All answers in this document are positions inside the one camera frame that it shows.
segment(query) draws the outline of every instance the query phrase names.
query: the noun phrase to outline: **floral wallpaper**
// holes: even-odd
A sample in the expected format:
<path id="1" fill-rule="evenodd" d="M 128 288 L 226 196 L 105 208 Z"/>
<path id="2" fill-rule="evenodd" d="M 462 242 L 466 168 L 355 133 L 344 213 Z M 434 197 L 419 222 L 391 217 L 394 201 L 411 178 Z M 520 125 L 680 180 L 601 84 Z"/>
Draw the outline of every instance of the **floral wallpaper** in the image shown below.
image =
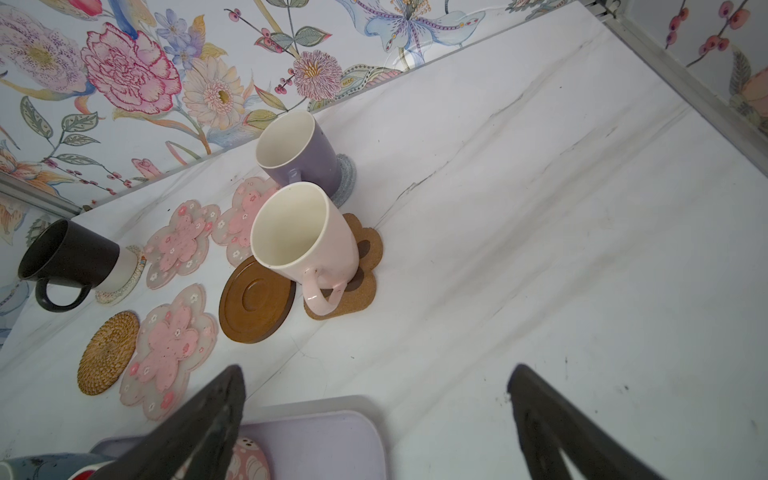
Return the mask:
<path id="1" fill-rule="evenodd" d="M 6 0 L 0 172 L 76 206 L 570 0 Z"/>
<path id="2" fill-rule="evenodd" d="M 768 2 L 643 0 L 627 17 L 768 136 Z"/>
<path id="3" fill-rule="evenodd" d="M 31 205 L 0 195 L 0 346 L 29 297 L 30 285 L 16 276 L 27 247 L 55 220 Z"/>

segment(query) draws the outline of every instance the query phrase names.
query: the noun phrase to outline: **pink flower-shaped coaster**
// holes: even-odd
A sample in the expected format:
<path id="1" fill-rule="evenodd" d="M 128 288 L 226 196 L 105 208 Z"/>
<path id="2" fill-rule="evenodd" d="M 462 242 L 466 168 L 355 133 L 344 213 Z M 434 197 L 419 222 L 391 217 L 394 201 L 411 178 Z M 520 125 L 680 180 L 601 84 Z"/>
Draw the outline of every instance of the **pink flower-shaped coaster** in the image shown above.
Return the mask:
<path id="1" fill-rule="evenodd" d="M 120 384 L 123 405 L 143 402 L 147 418 L 160 420 L 182 400 L 190 372 L 216 344 L 216 319 L 204 310 L 205 290 L 195 283 L 147 314 Z"/>
<path id="2" fill-rule="evenodd" d="M 147 273 L 147 286 L 158 289 L 170 279 L 197 270 L 208 254 L 208 235 L 221 215 L 218 205 L 202 207 L 188 200 L 174 211 L 170 223 L 155 232 L 144 247 L 144 255 L 152 262 Z"/>
<path id="3" fill-rule="evenodd" d="M 214 242 L 227 246 L 227 260 L 238 266 L 250 252 L 250 229 L 261 206 L 277 192 L 274 180 L 251 177 L 243 180 L 232 196 L 232 208 L 224 212 L 210 235 Z"/>

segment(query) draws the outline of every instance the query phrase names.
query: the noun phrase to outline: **black mug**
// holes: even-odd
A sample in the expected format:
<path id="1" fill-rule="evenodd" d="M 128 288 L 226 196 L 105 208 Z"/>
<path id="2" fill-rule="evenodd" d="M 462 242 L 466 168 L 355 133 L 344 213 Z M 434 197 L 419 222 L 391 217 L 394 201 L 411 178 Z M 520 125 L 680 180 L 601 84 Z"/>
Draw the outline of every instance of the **black mug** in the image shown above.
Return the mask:
<path id="1" fill-rule="evenodd" d="M 77 225 L 58 220 L 27 249 L 18 266 L 23 280 L 36 280 L 35 297 L 49 312 L 66 312 L 80 305 L 91 288 L 119 290 L 135 271 L 137 257 L 112 240 Z M 48 298 L 48 284 L 74 286 L 78 298 L 60 306 Z"/>

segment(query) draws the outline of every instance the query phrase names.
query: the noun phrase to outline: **round wooden coaster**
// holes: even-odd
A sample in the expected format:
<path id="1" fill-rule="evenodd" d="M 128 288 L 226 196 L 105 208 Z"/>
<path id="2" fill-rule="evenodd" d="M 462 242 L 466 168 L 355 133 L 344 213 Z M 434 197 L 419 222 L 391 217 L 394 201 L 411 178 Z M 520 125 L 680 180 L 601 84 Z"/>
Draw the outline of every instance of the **round wooden coaster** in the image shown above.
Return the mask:
<path id="1" fill-rule="evenodd" d="M 248 257 L 237 266 L 221 293 L 221 331 L 235 342 L 260 342 L 283 324 L 295 295 L 296 282 Z"/>
<path id="2" fill-rule="evenodd" d="M 86 395 L 98 395 L 117 382 L 136 348 L 139 319 L 133 312 L 120 312 L 101 326 L 78 368 L 78 386 Z"/>

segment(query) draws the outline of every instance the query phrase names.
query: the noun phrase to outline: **gray coaster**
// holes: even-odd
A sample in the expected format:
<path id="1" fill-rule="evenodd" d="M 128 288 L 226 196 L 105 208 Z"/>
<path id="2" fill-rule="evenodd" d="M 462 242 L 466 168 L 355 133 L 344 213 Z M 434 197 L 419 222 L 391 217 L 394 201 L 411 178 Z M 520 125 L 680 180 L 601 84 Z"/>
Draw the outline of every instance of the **gray coaster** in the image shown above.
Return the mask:
<path id="1" fill-rule="evenodd" d="M 339 159 L 339 164 L 341 165 L 341 184 L 336 193 L 331 197 L 331 201 L 338 208 L 352 195 L 352 190 L 355 188 L 355 180 L 357 179 L 357 169 L 355 169 L 355 164 L 352 160 L 345 154 L 337 154 L 336 158 Z"/>

